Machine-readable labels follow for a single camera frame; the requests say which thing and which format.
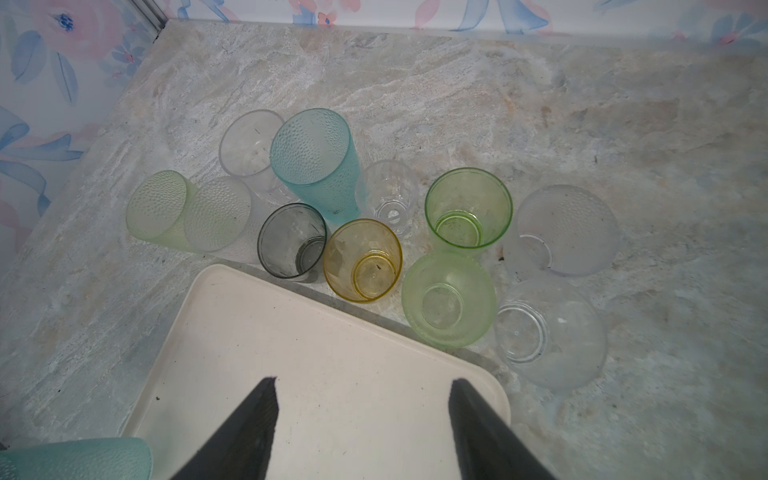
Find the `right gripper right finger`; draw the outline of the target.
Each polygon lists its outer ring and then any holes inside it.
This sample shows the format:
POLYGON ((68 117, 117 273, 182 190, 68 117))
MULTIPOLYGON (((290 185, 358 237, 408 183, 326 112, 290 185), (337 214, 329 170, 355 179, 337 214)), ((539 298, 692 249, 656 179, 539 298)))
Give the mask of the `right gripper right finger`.
POLYGON ((468 380, 452 382, 448 410, 463 479, 553 477, 468 380))

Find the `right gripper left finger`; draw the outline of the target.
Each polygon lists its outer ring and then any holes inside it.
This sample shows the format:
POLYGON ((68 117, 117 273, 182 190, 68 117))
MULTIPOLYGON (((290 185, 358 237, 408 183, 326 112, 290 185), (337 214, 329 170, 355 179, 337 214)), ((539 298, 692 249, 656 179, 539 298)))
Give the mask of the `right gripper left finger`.
POLYGON ((275 381, 263 378, 174 477, 264 479, 279 415, 275 381))

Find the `teal textured tumbler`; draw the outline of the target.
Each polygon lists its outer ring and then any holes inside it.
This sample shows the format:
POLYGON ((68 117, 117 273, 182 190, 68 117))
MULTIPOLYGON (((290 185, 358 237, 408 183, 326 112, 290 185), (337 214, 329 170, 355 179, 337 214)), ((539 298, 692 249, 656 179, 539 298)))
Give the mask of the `teal textured tumbler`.
POLYGON ((2 479, 150 479, 153 458, 140 438, 101 438, 1 452, 2 479))
POLYGON ((313 108, 289 118, 270 148, 275 175, 330 223, 356 219, 361 169, 349 125, 335 111, 313 108))

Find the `clear smooth tall tumbler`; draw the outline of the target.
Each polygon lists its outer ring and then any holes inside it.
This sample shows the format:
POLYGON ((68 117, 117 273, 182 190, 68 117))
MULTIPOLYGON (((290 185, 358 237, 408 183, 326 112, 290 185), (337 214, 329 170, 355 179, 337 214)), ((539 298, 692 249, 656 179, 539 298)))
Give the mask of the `clear smooth tall tumbler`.
POLYGON ((297 201, 270 164, 272 140, 283 123, 282 117, 272 110, 247 112, 225 131, 218 154, 227 174, 239 178, 259 198, 275 205, 297 201))

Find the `clear textured tumbler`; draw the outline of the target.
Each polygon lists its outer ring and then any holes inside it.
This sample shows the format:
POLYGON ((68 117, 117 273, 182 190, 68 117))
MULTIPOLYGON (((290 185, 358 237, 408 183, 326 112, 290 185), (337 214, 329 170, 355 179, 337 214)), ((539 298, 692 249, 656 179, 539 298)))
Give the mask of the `clear textured tumbler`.
POLYGON ((190 245, 216 257, 244 264, 259 262, 261 227, 271 213, 241 180, 219 177, 203 184, 184 214, 184 233, 190 245))

